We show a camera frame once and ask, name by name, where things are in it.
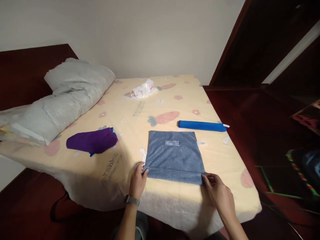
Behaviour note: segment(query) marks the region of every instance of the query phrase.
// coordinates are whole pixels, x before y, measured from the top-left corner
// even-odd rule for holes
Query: hand
[[[144,162],[139,163],[137,168],[134,170],[131,176],[129,195],[140,201],[140,197],[143,193],[144,187],[146,186],[147,174],[149,169],[147,169],[144,174],[142,165]]]
[[[236,210],[234,206],[233,194],[226,185],[222,182],[221,178],[213,173],[207,173],[208,177],[204,174],[202,178],[207,186],[209,196],[217,208],[220,216],[235,217]]]

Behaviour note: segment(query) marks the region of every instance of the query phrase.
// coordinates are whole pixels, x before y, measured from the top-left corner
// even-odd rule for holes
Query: person's left hand
[[[134,170],[131,176],[129,195],[140,201],[141,195],[143,193],[144,187],[146,186],[147,174],[149,169],[147,169],[144,174],[142,165],[144,162],[139,163],[137,168]]]

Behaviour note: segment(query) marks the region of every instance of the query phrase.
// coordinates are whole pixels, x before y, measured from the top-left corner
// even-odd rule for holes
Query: mattress
[[[150,130],[192,131],[206,172],[218,174],[234,196],[240,222],[261,211],[258,192],[227,132],[181,129],[177,121],[219,122],[199,80],[193,75],[151,77],[155,94],[137,100],[132,89],[145,78],[116,80],[100,101],[50,143],[38,148],[1,142],[0,154],[62,182],[70,198],[84,207],[108,211],[124,206],[133,166],[145,161]],[[102,154],[67,149],[79,132],[113,127],[117,144]],[[223,227],[205,186],[147,178],[139,210],[191,238],[204,238]]]

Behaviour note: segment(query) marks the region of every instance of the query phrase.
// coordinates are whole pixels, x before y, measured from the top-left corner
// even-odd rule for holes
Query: door frame
[[[221,70],[221,68],[222,68],[222,66],[223,66],[223,64],[224,64],[224,62],[226,60],[226,57],[227,57],[227,54],[228,54],[228,52],[229,52],[229,50],[231,48],[231,45],[232,45],[232,43],[233,43],[233,41],[234,41],[238,31],[239,31],[239,28],[240,28],[240,26],[242,24],[242,21],[243,21],[245,15],[247,14],[247,11],[248,11],[248,9],[249,9],[249,7],[251,5],[251,2],[252,2],[252,0],[245,0],[244,4],[242,6],[242,9],[241,9],[241,11],[239,13],[239,16],[238,16],[238,18],[236,20],[236,23],[233,26],[233,29],[232,29],[230,37],[229,37],[229,39],[227,41],[227,44],[226,44],[226,46],[225,46],[225,48],[224,48],[224,50],[222,52],[222,55],[221,55],[221,58],[220,58],[220,60],[218,62],[216,70],[214,71],[212,79],[211,79],[211,81],[209,83],[209,88],[212,88],[214,81],[217,79],[217,76],[218,76],[218,74],[219,74],[219,72],[220,72],[220,70]]]

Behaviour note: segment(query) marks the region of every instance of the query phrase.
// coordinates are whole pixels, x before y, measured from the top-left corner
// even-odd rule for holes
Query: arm
[[[129,195],[140,201],[144,187],[146,186],[148,169],[142,174],[144,162],[141,162],[132,174]],[[134,240],[136,232],[136,216],[138,206],[127,203],[116,240]]]
[[[212,173],[202,175],[207,186],[209,196],[217,208],[219,216],[231,240],[248,240],[237,216],[231,190],[224,185],[221,178]]]

